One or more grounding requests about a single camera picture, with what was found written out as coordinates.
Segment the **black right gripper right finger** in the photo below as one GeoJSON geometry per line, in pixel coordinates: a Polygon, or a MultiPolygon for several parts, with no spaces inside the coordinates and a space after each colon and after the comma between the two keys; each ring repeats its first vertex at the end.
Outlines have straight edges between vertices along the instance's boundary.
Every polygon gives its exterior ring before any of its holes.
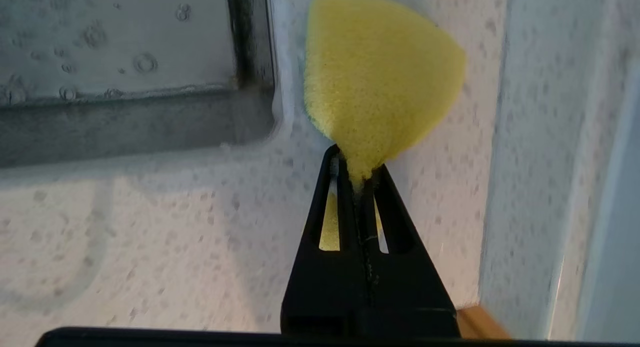
{"type": "Polygon", "coordinates": [[[365,329],[380,337],[458,337],[457,311],[385,165],[361,195],[365,329]]]}

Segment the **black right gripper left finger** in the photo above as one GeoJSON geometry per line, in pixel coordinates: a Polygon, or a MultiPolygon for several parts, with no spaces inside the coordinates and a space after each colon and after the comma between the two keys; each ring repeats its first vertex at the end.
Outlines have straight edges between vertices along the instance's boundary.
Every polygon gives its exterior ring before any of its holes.
{"type": "Polygon", "coordinates": [[[364,257],[355,213],[354,188],[337,145],[323,155],[306,222],[281,304],[281,333],[349,336],[368,299],[364,257]],[[339,250],[320,249],[329,201],[331,167],[338,162],[339,250]]]}

